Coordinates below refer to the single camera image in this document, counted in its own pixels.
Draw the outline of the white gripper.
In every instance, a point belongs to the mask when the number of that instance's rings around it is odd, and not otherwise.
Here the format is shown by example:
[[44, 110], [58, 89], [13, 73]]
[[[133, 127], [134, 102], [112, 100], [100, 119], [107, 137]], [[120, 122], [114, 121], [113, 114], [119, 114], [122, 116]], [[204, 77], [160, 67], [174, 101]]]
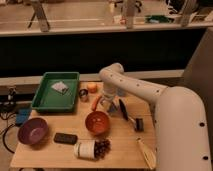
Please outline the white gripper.
[[100, 104], [108, 113], [114, 113], [117, 111], [117, 106], [114, 103], [115, 93], [109, 92], [107, 89], [102, 91]]

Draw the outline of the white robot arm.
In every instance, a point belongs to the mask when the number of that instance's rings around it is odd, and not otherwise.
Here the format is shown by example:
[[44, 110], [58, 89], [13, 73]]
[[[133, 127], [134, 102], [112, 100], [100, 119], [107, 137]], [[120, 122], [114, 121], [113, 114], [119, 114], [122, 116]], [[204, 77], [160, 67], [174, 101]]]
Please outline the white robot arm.
[[102, 68], [99, 78], [108, 102], [120, 88], [154, 105], [156, 171], [213, 171], [206, 111], [198, 94], [125, 76], [120, 63]]

